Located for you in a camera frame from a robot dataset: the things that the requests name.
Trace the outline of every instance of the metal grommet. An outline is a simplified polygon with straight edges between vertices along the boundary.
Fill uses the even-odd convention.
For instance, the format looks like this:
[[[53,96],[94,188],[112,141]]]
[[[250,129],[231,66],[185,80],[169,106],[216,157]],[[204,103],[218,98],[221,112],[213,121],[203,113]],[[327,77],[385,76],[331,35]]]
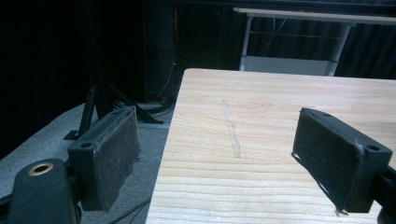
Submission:
[[[29,175],[43,175],[53,168],[53,164],[50,162],[39,163],[29,170]]]

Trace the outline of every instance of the table surface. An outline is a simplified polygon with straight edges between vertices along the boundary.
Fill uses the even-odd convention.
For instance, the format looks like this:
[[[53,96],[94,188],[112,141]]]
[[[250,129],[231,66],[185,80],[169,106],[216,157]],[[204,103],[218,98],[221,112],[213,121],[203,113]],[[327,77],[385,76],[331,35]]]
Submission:
[[[396,147],[395,80],[189,69],[147,223],[376,223],[377,203],[338,217],[290,155],[301,107]]]

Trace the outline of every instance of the black foam block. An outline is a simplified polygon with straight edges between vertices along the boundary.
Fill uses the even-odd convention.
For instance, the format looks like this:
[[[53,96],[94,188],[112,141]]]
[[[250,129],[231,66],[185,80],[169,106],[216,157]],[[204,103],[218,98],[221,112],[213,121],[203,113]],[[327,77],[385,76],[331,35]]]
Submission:
[[[294,139],[294,158],[315,178],[340,211],[368,213],[370,188],[385,172],[392,151],[343,121],[302,108]]]
[[[83,209],[108,211],[140,154],[134,107],[107,114],[67,151],[84,182]]]

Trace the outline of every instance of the light wood tabletop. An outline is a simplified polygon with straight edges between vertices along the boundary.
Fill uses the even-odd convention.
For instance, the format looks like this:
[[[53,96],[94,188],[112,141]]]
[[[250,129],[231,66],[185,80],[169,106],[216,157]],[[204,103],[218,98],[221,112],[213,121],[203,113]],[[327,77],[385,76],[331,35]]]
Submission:
[[[189,69],[147,223],[376,223],[377,203],[338,217],[290,155],[302,107],[396,148],[396,80]]]

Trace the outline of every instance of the floor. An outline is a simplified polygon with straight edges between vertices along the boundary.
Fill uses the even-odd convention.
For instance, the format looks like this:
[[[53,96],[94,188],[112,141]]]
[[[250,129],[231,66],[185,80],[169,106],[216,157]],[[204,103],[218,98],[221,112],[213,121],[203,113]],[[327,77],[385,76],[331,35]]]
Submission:
[[[73,141],[66,141],[64,137],[71,130],[78,129],[82,110],[83,105],[80,105],[66,111],[7,157],[0,160],[0,183],[2,183],[0,185],[0,198],[12,192],[14,176],[24,166],[49,158],[67,160],[66,150]],[[108,213],[83,211],[82,224],[110,223],[135,205],[150,198],[160,167],[172,115],[173,110],[155,117],[164,121],[164,125],[138,124],[138,137],[142,150],[139,157],[140,162],[134,165],[134,172],[126,179],[120,190],[119,198],[110,211]],[[145,223],[148,210],[149,206],[147,205],[137,214],[133,223]],[[130,223],[136,212],[117,223]]]

